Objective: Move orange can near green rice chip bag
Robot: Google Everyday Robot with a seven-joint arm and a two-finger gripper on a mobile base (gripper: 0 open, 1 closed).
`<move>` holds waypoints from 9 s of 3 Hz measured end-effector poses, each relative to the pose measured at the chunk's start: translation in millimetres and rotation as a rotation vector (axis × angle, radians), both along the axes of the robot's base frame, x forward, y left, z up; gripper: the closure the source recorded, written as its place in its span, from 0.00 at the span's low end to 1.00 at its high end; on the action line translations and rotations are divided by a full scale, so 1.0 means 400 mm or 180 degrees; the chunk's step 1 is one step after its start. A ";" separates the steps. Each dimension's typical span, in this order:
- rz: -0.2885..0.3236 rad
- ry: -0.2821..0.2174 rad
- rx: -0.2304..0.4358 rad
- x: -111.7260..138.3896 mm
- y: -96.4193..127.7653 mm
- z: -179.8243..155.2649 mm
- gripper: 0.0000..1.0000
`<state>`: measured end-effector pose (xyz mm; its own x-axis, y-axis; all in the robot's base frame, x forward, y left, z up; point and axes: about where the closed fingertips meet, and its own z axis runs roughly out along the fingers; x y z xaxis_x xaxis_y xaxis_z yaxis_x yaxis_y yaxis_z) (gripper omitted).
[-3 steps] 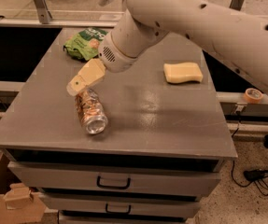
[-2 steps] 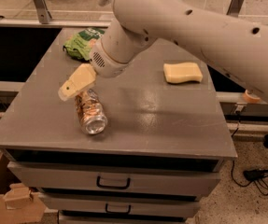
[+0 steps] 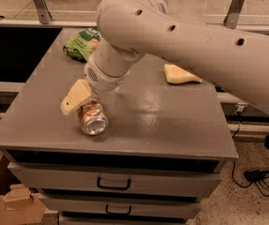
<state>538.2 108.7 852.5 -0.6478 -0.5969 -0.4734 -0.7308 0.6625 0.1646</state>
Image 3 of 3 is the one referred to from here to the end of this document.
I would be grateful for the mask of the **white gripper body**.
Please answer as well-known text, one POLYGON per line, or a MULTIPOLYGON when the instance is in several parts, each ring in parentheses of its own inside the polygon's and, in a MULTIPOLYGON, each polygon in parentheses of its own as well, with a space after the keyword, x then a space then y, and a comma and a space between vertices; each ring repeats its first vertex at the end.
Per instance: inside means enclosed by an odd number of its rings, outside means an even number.
POLYGON ((112 91, 122 84, 128 73, 123 77, 111 77, 105 74, 90 57, 84 66, 84 76, 94 90, 101 92, 112 91))

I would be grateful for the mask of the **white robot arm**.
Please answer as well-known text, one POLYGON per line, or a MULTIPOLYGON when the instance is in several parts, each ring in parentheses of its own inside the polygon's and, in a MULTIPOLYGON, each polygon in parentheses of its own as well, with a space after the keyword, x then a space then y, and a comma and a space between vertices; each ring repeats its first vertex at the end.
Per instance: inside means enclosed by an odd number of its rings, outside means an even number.
POLYGON ((167 10, 163 0, 102 0, 101 40, 84 66, 88 86, 113 90, 149 53, 269 115, 269 36, 189 24, 167 10))

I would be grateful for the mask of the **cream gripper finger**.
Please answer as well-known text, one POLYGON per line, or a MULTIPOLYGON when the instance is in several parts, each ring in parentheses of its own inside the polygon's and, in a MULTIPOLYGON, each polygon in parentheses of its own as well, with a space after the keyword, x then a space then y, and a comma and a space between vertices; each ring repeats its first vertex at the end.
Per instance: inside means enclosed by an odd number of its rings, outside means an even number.
POLYGON ((85 79, 77 80, 60 104, 61 112, 69 115, 87 103, 93 95, 92 89, 85 79))

